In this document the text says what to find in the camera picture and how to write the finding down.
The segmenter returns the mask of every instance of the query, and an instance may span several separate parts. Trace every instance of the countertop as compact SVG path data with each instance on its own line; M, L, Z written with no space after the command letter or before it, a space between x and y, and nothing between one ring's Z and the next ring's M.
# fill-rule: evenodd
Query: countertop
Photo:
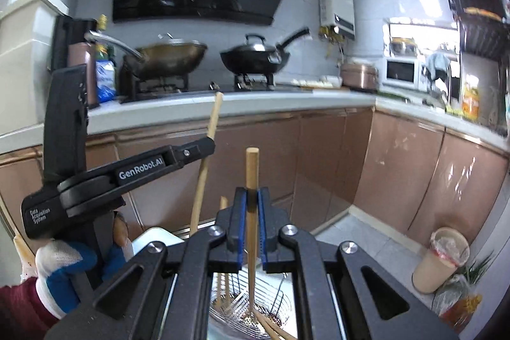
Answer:
M120 104L116 101L102 104L89 112L88 134L102 134L134 127L208 119L214 102L214 93L176 96L175 98L138 101ZM510 153L505 137L486 127L446 114L440 109L353 91L261 91L226 93L220 117L300 111L327 108L372 107L402 116L421 119L470 136L474 142L483 142ZM26 127L0 135L0 154L43 142L43 124Z

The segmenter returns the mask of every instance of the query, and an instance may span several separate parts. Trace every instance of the microwave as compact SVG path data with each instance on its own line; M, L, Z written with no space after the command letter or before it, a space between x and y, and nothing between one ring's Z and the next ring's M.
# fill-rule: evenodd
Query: microwave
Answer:
M425 63L416 57L385 57L379 69L381 84L427 92L430 86L424 74Z

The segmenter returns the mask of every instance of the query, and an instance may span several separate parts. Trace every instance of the water heater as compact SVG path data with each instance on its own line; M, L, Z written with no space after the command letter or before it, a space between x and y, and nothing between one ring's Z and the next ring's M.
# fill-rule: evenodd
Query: water heater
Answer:
M338 33L354 40L353 0L320 0L321 26L335 26Z

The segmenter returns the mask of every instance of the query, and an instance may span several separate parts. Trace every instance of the floor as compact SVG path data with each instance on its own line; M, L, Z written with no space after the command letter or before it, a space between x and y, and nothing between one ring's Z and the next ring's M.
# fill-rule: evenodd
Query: floor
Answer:
M427 307L433 294L424 295L412 286L411 276L421 257L352 215L346 215L317 235L317 240L339 245L354 241Z

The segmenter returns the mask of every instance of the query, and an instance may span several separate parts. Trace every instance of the screw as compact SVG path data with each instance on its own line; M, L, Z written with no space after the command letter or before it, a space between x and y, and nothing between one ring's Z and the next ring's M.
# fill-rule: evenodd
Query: screw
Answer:
M213 226L209 227L209 229L207 230L207 233L210 236L220 236L223 234L223 228L219 225L213 225Z
M147 246L149 247L148 250L151 254L157 254L158 252L161 252L165 248L165 246L158 241L151 242Z
M346 254L353 254L358 250L358 245L353 241L345 241L342 242L340 248L342 248L342 251L344 251Z
M297 228L294 225L285 225L281 227L280 230L283 235L292 236L297 234Z

